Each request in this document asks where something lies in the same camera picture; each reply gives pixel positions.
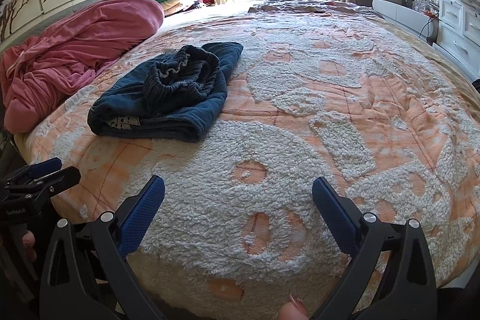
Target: silver bolt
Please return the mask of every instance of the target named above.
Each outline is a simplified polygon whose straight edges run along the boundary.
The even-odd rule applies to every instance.
[[[409,221],[409,226],[411,226],[412,228],[418,228],[420,226],[420,223],[415,219],[411,219]]]
[[[58,228],[63,228],[64,226],[66,226],[68,224],[68,220],[67,219],[61,219],[58,221],[57,223],[57,227]]]
[[[377,221],[377,217],[372,213],[365,213],[363,219],[368,223],[374,223],[375,221]]]
[[[104,222],[104,223],[108,223],[109,221],[112,221],[113,219],[113,213],[112,212],[106,212],[104,213],[103,215],[100,216],[100,219]]]

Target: orange and white blanket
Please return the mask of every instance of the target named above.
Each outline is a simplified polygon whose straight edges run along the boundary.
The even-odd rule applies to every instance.
[[[217,319],[274,318],[289,292],[315,310],[332,290],[347,257],[311,200],[321,175],[363,212],[418,219],[438,285],[457,276],[480,245],[472,118],[480,102],[426,45],[375,17],[325,7],[168,31],[69,98],[27,140],[32,162],[58,156],[82,173],[54,199],[59,214],[95,219],[162,176],[165,201],[129,262],[149,292]],[[120,77],[171,48],[209,41],[236,41],[244,51],[205,141],[92,134],[88,110]]]

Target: pink blanket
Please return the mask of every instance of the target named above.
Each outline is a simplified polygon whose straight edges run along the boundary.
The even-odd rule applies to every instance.
[[[102,0],[8,48],[0,61],[4,127],[31,131],[67,97],[157,32],[154,0]]]

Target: textured blue pad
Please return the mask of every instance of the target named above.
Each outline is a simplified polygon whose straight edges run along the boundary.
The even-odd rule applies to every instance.
[[[37,179],[61,169],[62,169],[61,160],[59,158],[53,158],[53,159],[45,160],[42,163],[35,164],[28,171],[28,176],[32,179]]]
[[[323,177],[314,181],[311,193],[313,201],[340,251],[354,258],[360,248],[357,240],[357,229],[342,207],[339,196]]]
[[[120,227],[118,251],[123,258],[135,252],[165,197],[165,184],[155,177]]]

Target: human hand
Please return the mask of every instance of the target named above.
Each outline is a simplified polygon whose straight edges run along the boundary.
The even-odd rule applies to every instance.
[[[308,312],[302,301],[290,294],[289,302],[280,309],[277,320],[308,320]]]
[[[23,248],[25,248],[25,257],[29,262],[37,260],[37,253],[33,249],[35,245],[35,236],[31,231],[27,231],[22,237]],[[3,246],[3,238],[0,236],[0,246]]]

